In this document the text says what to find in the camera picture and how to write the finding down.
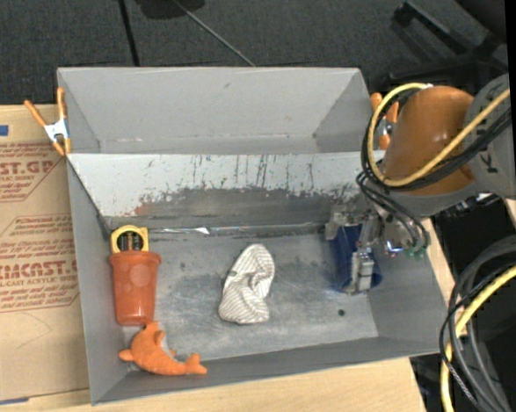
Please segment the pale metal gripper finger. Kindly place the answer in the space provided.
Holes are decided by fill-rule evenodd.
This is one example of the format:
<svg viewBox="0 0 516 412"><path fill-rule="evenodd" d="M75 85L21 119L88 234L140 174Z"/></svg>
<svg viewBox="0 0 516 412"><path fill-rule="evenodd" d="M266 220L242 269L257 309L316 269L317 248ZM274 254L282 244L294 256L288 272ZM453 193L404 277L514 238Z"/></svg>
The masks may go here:
<svg viewBox="0 0 516 412"><path fill-rule="evenodd" d="M349 291L350 293L359 293L361 291L360 288L360 253L353 252L352 253L352 261L351 261L351 276L349 279Z"/></svg>
<svg viewBox="0 0 516 412"><path fill-rule="evenodd" d="M374 274L374 259L366 250L359 253L360 258L360 288L370 289Z"/></svg>

